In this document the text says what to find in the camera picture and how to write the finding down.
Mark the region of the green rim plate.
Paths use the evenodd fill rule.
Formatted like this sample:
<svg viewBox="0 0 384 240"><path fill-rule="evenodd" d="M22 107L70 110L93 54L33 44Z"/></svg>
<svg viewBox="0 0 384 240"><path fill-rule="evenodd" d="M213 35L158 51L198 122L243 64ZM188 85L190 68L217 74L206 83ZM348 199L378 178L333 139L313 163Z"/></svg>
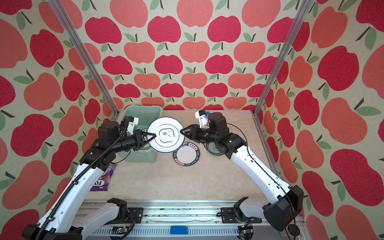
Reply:
<svg viewBox="0 0 384 240"><path fill-rule="evenodd" d="M180 148L173 152L174 161L182 167L190 167L196 164L200 156L199 147L190 142L184 142Z"/></svg>

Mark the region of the mint green plastic bin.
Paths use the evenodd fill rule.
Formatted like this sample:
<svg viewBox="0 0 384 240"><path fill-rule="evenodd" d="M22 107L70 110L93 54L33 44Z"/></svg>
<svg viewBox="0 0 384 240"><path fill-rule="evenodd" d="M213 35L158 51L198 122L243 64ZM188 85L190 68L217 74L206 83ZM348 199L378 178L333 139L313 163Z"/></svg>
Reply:
<svg viewBox="0 0 384 240"><path fill-rule="evenodd" d="M136 117L139 119L138 125L134 130L140 129L146 132L150 124L162 116L163 109L159 106L129 106L121 111L117 121L120 123L125 116ZM154 163L157 159L158 152L154 151L149 144L137 151L120 152L119 155L126 162L132 163Z"/></svg>

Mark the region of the blue floral ceramic plate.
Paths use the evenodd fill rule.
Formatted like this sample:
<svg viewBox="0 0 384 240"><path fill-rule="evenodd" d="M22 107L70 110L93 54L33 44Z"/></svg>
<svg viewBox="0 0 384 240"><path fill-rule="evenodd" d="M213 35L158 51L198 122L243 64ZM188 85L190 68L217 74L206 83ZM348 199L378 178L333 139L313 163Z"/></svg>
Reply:
<svg viewBox="0 0 384 240"><path fill-rule="evenodd" d="M223 153L221 153L215 143L204 143L205 149L214 156L222 156Z"/></svg>

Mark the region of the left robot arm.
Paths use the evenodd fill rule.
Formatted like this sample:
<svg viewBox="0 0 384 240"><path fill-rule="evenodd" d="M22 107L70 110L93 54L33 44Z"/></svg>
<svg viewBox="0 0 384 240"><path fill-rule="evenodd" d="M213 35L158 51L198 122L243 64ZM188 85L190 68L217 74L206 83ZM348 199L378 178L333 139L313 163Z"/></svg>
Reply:
<svg viewBox="0 0 384 240"><path fill-rule="evenodd" d="M55 204L35 225L27 225L22 232L25 240L84 240L95 230L108 224L128 224L126 237L136 222L127 202L112 198L100 209L87 215L77 224L75 216L92 186L107 170L117 152L137 151L156 138L156 134L140 129L129 132L134 126L132 117L121 123L109 121L98 128L98 139L80 160L75 175Z"/></svg>

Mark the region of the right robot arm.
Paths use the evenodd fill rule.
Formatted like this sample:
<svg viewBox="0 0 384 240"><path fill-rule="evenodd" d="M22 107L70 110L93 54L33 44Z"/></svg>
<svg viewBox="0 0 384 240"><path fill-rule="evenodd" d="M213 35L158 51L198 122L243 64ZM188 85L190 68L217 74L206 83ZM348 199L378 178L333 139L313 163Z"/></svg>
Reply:
<svg viewBox="0 0 384 240"><path fill-rule="evenodd" d="M286 231L294 237L299 236L300 229L296 217L302 211L303 190L280 179L260 161L247 141L230 132L229 124L222 113L201 110L196 114L200 123L190 125L180 133L197 143L214 143L220 153L250 176L267 198L265 203L248 197L237 201L234 204L236 219L240 223L248 223L251 218L264 218L277 231Z"/></svg>

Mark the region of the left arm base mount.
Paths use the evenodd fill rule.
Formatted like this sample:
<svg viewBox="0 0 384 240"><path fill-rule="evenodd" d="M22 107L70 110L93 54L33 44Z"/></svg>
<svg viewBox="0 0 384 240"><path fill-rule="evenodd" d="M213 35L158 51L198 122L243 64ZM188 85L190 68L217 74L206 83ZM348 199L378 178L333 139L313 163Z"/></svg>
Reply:
<svg viewBox="0 0 384 240"><path fill-rule="evenodd" d="M105 225L130 224L133 222L140 224L143 218L143 210L143 208L127 208L127 214L124 214L124 217L118 216L116 219L105 223Z"/></svg>

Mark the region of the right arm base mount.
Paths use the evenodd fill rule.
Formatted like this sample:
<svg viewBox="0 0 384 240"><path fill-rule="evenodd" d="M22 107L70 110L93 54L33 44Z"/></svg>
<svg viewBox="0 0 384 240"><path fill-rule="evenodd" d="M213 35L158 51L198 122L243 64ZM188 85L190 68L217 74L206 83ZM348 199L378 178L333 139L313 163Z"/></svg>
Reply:
<svg viewBox="0 0 384 240"><path fill-rule="evenodd" d="M263 222L260 218L246 217L239 208L221 208L216 216L222 219L223 224L261 224Z"/></svg>

